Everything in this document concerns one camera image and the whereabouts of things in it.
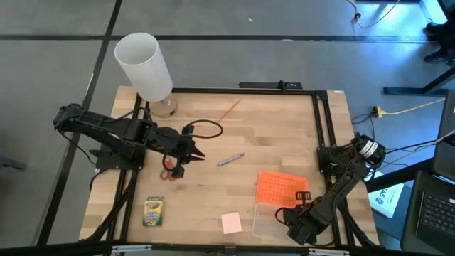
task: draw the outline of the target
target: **black desk leg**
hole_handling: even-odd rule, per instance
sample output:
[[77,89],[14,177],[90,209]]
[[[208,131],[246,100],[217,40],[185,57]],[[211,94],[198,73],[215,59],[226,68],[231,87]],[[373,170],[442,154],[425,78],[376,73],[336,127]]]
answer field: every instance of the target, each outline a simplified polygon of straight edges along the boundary
[[373,192],[380,189],[389,188],[393,185],[412,181],[418,171],[432,172],[433,158],[421,161],[403,169],[374,178],[372,181],[365,182],[367,191]]
[[384,87],[386,95],[414,95],[414,96],[442,96],[449,92],[447,89],[440,89],[455,78],[455,67],[450,68],[444,74],[431,81],[423,88],[411,87]]

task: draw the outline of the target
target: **orange plastic tray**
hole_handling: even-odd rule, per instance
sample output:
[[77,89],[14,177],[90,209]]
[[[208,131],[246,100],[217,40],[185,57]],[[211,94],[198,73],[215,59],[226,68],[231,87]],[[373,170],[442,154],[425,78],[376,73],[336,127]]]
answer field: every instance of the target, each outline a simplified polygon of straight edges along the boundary
[[257,182],[256,201],[278,207],[293,208],[301,203],[297,191],[308,191],[306,178],[273,171],[262,171]]

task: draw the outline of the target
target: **paper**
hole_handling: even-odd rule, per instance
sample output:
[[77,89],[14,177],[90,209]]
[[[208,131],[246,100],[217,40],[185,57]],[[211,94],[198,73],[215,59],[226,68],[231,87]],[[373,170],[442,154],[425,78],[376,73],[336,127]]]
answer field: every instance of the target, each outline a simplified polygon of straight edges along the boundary
[[221,215],[221,223],[223,224],[223,233],[225,235],[242,232],[242,223],[240,222],[239,212]]
[[[376,171],[375,178],[384,175],[380,171]],[[365,178],[365,181],[370,180],[371,174]],[[379,191],[373,191],[368,193],[368,199],[370,200],[371,208],[377,212],[382,213],[388,218],[393,217],[393,213],[397,208],[398,200],[403,189],[403,184],[397,184],[389,188],[384,188]]]

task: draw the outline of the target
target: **clear plastic container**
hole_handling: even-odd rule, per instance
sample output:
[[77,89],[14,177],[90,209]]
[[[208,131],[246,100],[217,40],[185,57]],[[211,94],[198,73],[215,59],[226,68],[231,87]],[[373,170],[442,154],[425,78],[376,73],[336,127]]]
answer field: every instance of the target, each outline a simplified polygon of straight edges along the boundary
[[[283,245],[299,246],[288,235],[288,227],[279,223],[275,218],[275,212],[279,207],[266,203],[257,203],[255,208],[255,219],[253,220],[252,235],[257,238],[269,238],[282,242]],[[278,214],[278,219],[283,220],[283,211]]]

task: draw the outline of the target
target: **table leg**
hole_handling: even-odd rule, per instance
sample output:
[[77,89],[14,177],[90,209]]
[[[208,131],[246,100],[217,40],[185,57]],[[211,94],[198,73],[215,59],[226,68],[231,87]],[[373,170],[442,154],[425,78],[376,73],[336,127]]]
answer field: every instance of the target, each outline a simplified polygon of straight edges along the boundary
[[447,89],[440,89],[455,78],[455,67],[450,68],[444,74],[431,81],[423,88],[412,87],[384,87],[386,95],[414,95],[414,96],[441,96],[445,97],[449,92]]

